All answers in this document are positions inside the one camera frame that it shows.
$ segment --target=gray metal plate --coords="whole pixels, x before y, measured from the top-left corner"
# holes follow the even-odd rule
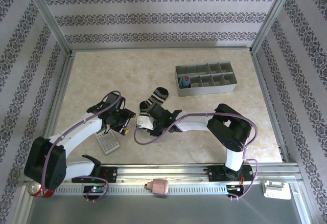
[[[265,198],[261,185],[231,202],[225,195],[108,196],[87,203],[82,196],[35,198],[28,223],[301,223],[295,202]]]

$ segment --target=beige tabletop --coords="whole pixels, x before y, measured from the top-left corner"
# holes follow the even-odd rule
[[[175,66],[230,61],[238,84],[233,92],[178,97]],[[169,111],[207,111],[226,103],[254,121],[258,139],[250,146],[247,158],[259,162],[281,162],[266,105],[248,50],[139,50],[79,52],[73,64],[56,132],[79,120],[86,110],[101,101],[108,92],[119,90],[126,108],[139,113],[139,103],[148,99],[159,86],[169,91],[162,105]],[[126,136],[115,133],[120,148],[106,155],[95,135],[80,144],[69,156],[88,154],[110,164],[150,163],[223,163],[224,146],[208,131],[169,133],[159,142],[140,146],[134,142],[136,120],[128,125]],[[141,142],[153,137],[145,131],[137,134]]]

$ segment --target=wire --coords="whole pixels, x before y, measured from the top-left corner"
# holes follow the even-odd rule
[[[256,159],[245,159],[245,161],[254,161],[256,164],[256,170],[255,170],[255,174],[253,176],[253,180],[251,181],[249,187],[243,192],[243,194],[241,196],[237,196],[236,194],[233,194],[233,193],[228,193],[228,195],[233,196],[233,197],[230,197],[230,200],[233,200],[233,199],[239,200],[239,199],[243,198],[250,191],[250,189],[254,183],[254,180],[258,174],[259,163],[257,162],[257,160]]]
[[[255,134],[253,136],[253,138],[245,145],[245,148],[244,148],[244,152],[243,152],[243,157],[244,157],[244,154],[246,153],[246,150],[247,150],[247,147],[252,144],[252,142],[258,137],[258,127],[255,125],[255,123],[253,123],[250,119],[242,116],[242,115],[237,115],[237,114],[232,114],[232,113],[189,113],[189,114],[186,114],[186,115],[183,115],[181,116],[180,118],[176,119],[171,125],[168,126],[168,128],[157,138],[153,139],[152,141],[149,141],[149,142],[146,142],[146,143],[141,143],[137,140],[136,138],[136,131],[137,129],[135,130],[134,132],[134,140],[137,144],[139,145],[149,145],[153,142],[156,142],[157,140],[159,140],[162,136],[164,136],[175,124],[177,124],[178,122],[180,122],[181,120],[183,120],[184,118],[187,118],[187,117],[203,117],[203,116],[225,116],[225,117],[233,117],[233,118],[239,118],[239,119],[242,119],[246,122],[248,122],[255,130]]]
[[[51,155],[51,152],[52,152],[53,148],[55,148],[55,146],[56,146],[60,141],[62,141],[62,140],[65,138],[65,136],[66,136],[67,134],[69,134],[70,132],[72,132],[74,129],[76,129],[76,128],[79,127],[80,125],[86,123],[87,121],[89,121],[89,120],[91,120],[91,119],[97,117],[97,116],[100,115],[101,113],[104,113],[105,111],[107,111],[107,110],[109,110],[110,108],[112,108],[112,107],[113,107],[113,106],[114,106],[114,105],[119,101],[119,99],[121,98],[122,94],[121,94],[121,92],[119,92],[119,91],[111,91],[111,92],[109,92],[105,97],[103,97],[102,101],[104,101],[104,100],[105,100],[105,99],[106,99],[106,98],[107,98],[111,93],[117,93],[117,94],[118,94],[117,99],[116,99],[116,100],[115,100],[111,105],[109,105],[108,107],[104,108],[103,110],[97,112],[96,114],[93,114],[93,115],[89,116],[89,117],[86,118],[85,120],[82,120],[82,121],[76,123],[76,124],[73,125],[71,128],[69,128],[68,130],[66,130],[66,131],[62,134],[62,136],[58,137],[57,140],[52,144],[52,146],[50,147],[50,149],[49,149],[49,151],[48,151],[48,153],[47,153],[47,155],[46,155],[46,157],[45,157],[45,162],[44,162],[43,171],[42,171],[41,187],[42,187],[43,190],[46,190],[46,187],[45,187],[45,175],[46,175],[46,170],[47,170],[47,167],[48,167],[48,163],[49,163],[50,155]],[[105,181],[106,183],[108,183],[107,180],[102,179],[102,178],[98,178],[98,177],[88,176],[88,177],[86,177],[86,178],[93,178],[93,179],[97,179],[97,180],[102,180],[102,181]]]
[[[169,125],[168,126],[168,128],[159,136],[159,137],[157,137],[157,138],[155,138],[155,139],[153,139],[152,141],[149,141],[149,142],[146,142],[146,143],[141,143],[141,142],[139,142],[137,139],[136,139],[136,131],[137,131],[137,129],[138,128],[136,128],[136,130],[134,131],[134,140],[135,140],[135,142],[137,143],[137,144],[139,144],[139,145],[143,145],[143,146],[145,146],[145,145],[149,145],[149,144],[151,144],[151,143],[153,143],[153,142],[155,142],[155,141],[157,141],[157,140],[159,140],[162,136],[164,136],[175,124],[177,124],[178,122],[180,122],[181,120],[183,120],[184,118],[187,118],[187,117],[203,117],[203,116],[206,116],[206,117],[208,117],[208,116],[225,116],[225,117],[233,117],[233,118],[239,118],[239,119],[242,119],[242,120],[244,120],[244,121],[246,121],[246,122],[248,122],[251,126],[252,126],[252,128],[254,128],[254,131],[255,131],[255,133],[254,133],[254,136],[253,136],[253,138],[248,142],[248,143],[246,143],[245,144],[245,146],[244,146],[244,150],[243,150],[243,160],[245,160],[245,161],[254,161],[255,162],[255,164],[256,164],[256,170],[255,170],[255,174],[254,174],[254,177],[253,177],[253,180],[251,181],[251,183],[250,183],[250,185],[249,185],[249,187],[246,189],[246,191],[244,191],[243,192],[243,194],[241,195],[241,196],[237,196],[237,195],[235,195],[235,194],[233,194],[233,193],[229,193],[229,195],[231,196],[230,197],[230,200],[233,200],[233,199],[237,199],[237,200],[239,200],[240,198],[242,198],[243,196],[245,196],[248,192],[249,192],[249,190],[251,189],[251,187],[252,187],[252,185],[253,185],[253,183],[254,183],[254,180],[255,180],[255,178],[256,178],[256,176],[257,176],[257,174],[258,174],[258,170],[259,170],[259,164],[258,164],[258,162],[257,162],[257,160],[256,159],[246,159],[245,158],[245,155],[246,155],[246,151],[247,151],[247,149],[248,149],[248,147],[249,147],[249,145],[251,145],[252,143],[253,143],[253,141],[255,141],[255,139],[258,137],[258,127],[256,126],[256,124],[255,123],[253,123],[250,119],[248,119],[248,118],[246,118],[246,117],[244,117],[244,116],[242,116],[242,115],[237,115],[237,114],[231,114],[231,113],[190,113],[190,114],[186,114],[186,115],[183,115],[183,116],[181,116],[180,118],[178,118],[178,119],[176,119],[171,125]]]
[[[126,101],[125,101],[125,99],[123,100],[123,102],[124,102],[124,106],[123,106],[123,109],[125,109],[125,104],[126,104]]]
[[[244,176],[241,174],[241,189],[244,187]]]
[[[86,201],[91,201],[91,202],[97,202],[97,201],[99,201],[99,200],[101,200],[101,199],[103,199],[104,197],[105,197],[105,195],[109,192],[109,182],[106,180],[106,179],[103,179],[103,178],[99,178],[99,177],[94,177],[94,176],[89,176],[89,175],[83,175],[83,176],[79,176],[78,178],[87,178],[87,179],[93,179],[93,180],[100,180],[100,181],[103,181],[104,182],[104,186],[107,186],[107,188],[106,188],[106,191],[100,196],[100,197],[98,197],[98,198],[96,198],[96,199],[89,199],[88,198],[88,195],[90,194],[90,193],[92,193],[92,191],[88,191],[87,192],[87,194],[86,194],[86,196],[85,196],[85,198],[86,198]]]

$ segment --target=damask wallpaper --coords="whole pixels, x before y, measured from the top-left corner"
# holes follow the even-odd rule
[[[33,0],[0,0],[0,223],[11,223],[31,142],[66,59]]]
[[[327,223],[327,0],[286,0],[257,52],[291,158]]]
[[[274,0],[45,0],[70,47],[249,47]]]

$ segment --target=black bracket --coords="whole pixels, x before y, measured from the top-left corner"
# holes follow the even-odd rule
[[[101,166],[99,175],[94,175],[99,178],[103,178],[107,180],[109,183],[116,183],[117,179],[117,167],[105,167]],[[72,178],[72,183],[100,183],[102,184],[103,181],[96,180],[96,179],[88,179],[88,178]]]
[[[208,172],[209,182],[241,181],[241,175],[244,176],[244,181],[253,180],[253,171],[250,165],[243,165],[239,171],[234,171],[233,175],[226,172],[225,165],[211,165],[204,171]]]

